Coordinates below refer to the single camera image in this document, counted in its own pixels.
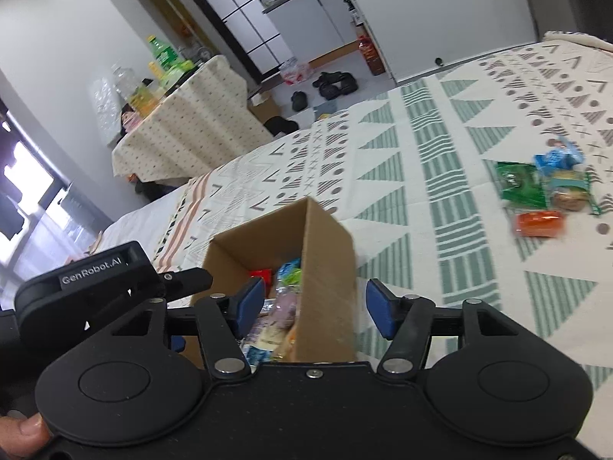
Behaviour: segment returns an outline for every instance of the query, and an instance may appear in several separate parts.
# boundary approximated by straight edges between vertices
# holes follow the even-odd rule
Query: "person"
[[[0,450],[10,459],[33,455],[50,437],[40,413],[28,419],[0,417]]]

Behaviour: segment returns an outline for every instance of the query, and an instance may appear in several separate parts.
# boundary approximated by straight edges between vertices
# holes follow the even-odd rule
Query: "bed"
[[[613,457],[613,54],[553,37],[259,147],[124,216],[97,250],[136,239],[158,271],[199,266],[214,234],[311,195],[354,238],[360,358],[388,346],[364,305],[367,279],[440,306],[478,297],[585,368],[595,398],[579,439]],[[570,215],[563,238],[517,238],[495,164],[530,163],[559,135],[584,153],[602,215]],[[453,350],[436,338],[430,364]]]

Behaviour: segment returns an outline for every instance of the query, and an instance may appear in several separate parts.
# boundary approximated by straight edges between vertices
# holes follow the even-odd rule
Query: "black slipper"
[[[342,75],[347,73],[341,72],[323,72],[321,73],[319,79],[313,82],[314,88],[319,88],[324,84],[332,84],[334,82],[338,82],[342,79]]]
[[[296,91],[292,95],[292,109],[294,112],[300,112],[308,107],[307,94],[304,91]]]
[[[320,86],[320,95],[324,97],[326,100],[334,100],[341,94],[341,90],[339,90],[338,86],[334,86],[333,84],[322,84]]]
[[[298,123],[295,121],[289,121],[289,119],[281,118],[281,116],[274,116],[264,123],[264,127],[270,132],[271,135],[277,136],[279,133],[285,133],[289,135],[294,131],[298,131]]]
[[[357,81],[348,72],[344,72],[341,75],[340,90],[343,95],[349,95],[350,93],[357,91]]]

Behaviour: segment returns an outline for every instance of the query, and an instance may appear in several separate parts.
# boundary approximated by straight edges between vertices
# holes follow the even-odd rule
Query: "cardboard box on floor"
[[[213,275],[210,290],[234,295],[249,271],[277,270],[301,257],[302,293],[291,362],[353,361],[356,259],[345,228],[310,197],[300,199],[213,237],[203,267]],[[187,358],[202,365],[197,340]]]
[[[269,91],[256,93],[247,101],[247,107],[257,120],[264,124],[270,118],[281,115],[281,109]]]

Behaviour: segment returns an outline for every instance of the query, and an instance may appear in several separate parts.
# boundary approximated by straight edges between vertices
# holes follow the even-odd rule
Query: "floor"
[[[359,89],[349,95],[341,95],[334,100],[326,101],[318,89],[313,87],[312,82],[322,72],[336,71],[353,74]],[[395,81],[389,78],[387,73],[373,76],[362,54],[356,51],[316,69],[311,78],[300,84],[290,86],[282,83],[272,88],[271,93],[281,109],[281,116],[296,121],[301,129],[305,129],[310,127],[322,114],[333,114],[363,100],[372,99],[395,87]],[[294,112],[291,105],[292,94],[295,91],[304,91],[308,99],[309,107],[299,113]]]

